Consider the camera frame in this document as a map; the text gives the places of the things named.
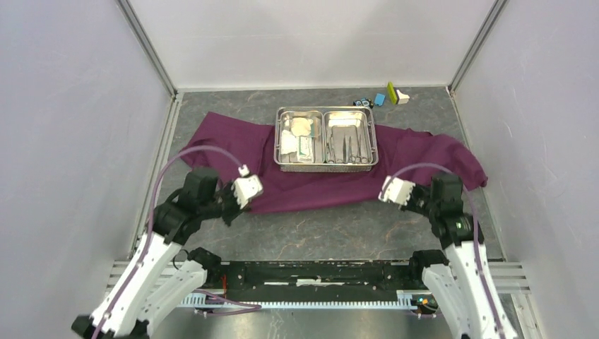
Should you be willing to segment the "maroon cloth wrap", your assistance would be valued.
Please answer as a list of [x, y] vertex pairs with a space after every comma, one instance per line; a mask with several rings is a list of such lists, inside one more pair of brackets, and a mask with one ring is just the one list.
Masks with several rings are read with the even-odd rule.
[[187, 143], [212, 145], [234, 155], [263, 184], [263, 194], [251, 202], [256, 214], [330, 208], [377, 199], [387, 176], [415, 163], [444, 166], [471, 191], [487, 184], [482, 165], [469, 149], [446, 134], [376, 126], [379, 162], [368, 172], [283, 172], [273, 157], [275, 127], [209, 112]]

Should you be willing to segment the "blue plastic block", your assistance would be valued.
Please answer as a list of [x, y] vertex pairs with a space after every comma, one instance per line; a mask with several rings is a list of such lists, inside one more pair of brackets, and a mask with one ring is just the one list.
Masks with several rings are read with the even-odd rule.
[[374, 97], [374, 105], [377, 107], [382, 107], [385, 103], [386, 96], [382, 93], [377, 93]]

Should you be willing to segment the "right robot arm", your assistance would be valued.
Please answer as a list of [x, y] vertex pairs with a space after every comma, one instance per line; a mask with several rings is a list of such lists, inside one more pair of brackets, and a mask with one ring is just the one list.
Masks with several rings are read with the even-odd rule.
[[408, 279], [428, 288], [454, 338], [517, 338], [492, 281], [484, 237], [464, 210], [463, 183], [453, 174], [433, 177], [430, 186], [395, 178], [385, 198], [425, 216], [440, 250], [415, 251]]

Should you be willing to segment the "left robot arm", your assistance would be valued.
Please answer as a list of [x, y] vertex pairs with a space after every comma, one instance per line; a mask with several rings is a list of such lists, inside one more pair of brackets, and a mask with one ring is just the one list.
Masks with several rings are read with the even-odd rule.
[[165, 283], [155, 286], [203, 221], [221, 219], [231, 225], [263, 192], [259, 178], [245, 165], [238, 178], [224, 186], [219, 181], [214, 169], [196, 168], [183, 187], [154, 208], [136, 253], [110, 293], [91, 314], [73, 321], [71, 330], [79, 338], [149, 338], [193, 290], [221, 281], [221, 267], [208, 261], [204, 250], [197, 250]]

